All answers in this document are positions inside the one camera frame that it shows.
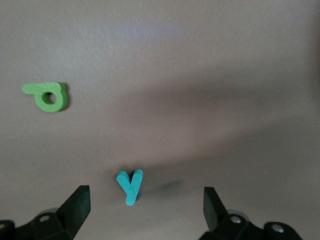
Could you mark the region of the brown table cover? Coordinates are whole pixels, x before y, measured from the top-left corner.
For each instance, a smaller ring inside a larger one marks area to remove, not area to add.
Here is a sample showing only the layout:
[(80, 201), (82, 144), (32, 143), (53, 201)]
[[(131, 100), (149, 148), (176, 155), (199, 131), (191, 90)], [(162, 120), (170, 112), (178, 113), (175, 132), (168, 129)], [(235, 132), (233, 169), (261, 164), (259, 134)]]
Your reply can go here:
[[(50, 82), (66, 109), (22, 91)], [(75, 240), (198, 240), (205, 186), (320, 240), (320, 0), (0, 0), (0, 219), (80, 185)]]

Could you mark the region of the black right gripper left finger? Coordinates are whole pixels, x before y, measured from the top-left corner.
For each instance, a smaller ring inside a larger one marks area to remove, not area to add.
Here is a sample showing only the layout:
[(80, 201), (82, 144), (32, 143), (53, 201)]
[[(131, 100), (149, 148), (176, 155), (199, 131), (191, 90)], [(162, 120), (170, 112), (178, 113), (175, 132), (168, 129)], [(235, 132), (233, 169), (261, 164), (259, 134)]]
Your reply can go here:
[(44, 210), (22, 226), (0, 220), (0, 240), (74, 240), (90, 211), (90, 187), (81, 185), (59, 208)]

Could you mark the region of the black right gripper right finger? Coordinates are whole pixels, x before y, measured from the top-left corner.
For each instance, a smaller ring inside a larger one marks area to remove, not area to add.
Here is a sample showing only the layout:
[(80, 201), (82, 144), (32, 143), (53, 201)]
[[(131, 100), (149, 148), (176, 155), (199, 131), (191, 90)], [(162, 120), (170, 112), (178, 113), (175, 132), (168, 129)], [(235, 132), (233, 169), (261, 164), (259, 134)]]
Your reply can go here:
[(208, 231), (202, 240), (303, 240), (289, 225), (270, 221), (255, 226), (239, 213), (229, 213), (214, 187), (204, 187), (203, 215)]

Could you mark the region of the green letter p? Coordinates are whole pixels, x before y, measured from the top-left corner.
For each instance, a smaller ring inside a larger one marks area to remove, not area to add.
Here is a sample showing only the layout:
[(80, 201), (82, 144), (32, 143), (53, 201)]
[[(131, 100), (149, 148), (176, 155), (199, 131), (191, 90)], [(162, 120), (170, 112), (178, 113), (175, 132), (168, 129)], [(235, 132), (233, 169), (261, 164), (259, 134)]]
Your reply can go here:
[(21, 90), (33, 95), (38, 108), (47, 113), (63, 111), (69, 104), (67, 85), (62, 82), (27, 83)]

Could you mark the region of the teal letter y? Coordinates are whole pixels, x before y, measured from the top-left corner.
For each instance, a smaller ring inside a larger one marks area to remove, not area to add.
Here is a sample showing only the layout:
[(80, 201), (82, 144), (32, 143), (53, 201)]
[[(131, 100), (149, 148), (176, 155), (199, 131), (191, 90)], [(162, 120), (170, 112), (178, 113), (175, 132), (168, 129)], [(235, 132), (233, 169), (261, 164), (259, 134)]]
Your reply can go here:
[(125, 203), (127, 206), (133, 206), (137, 200), (139, 190), (143, 181), (144, 172), (142, 169), (136, 169), (132, 175), (125, 171), (120, 171), (116, 176), (116, 181), (126, 194)]

